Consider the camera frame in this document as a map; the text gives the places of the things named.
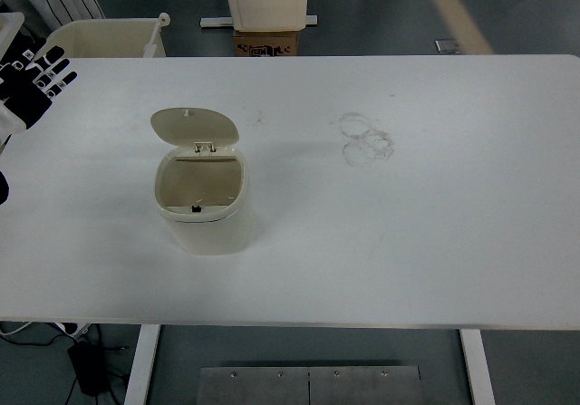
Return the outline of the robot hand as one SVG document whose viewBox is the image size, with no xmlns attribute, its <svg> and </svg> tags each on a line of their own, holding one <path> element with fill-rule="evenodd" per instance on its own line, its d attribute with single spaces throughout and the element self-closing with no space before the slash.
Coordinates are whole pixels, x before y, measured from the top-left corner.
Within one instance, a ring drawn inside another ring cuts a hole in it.
<svg viewBox="0 0 580 405">
<path fill-rule="evenodd" d="M 37 44 L 5 54 L 1 60 L 1 148 L 19 133 L 30 130 L 56 97 L 76 78 L 70 59 L 55 45 L 42 55 Z"/>
</svg>

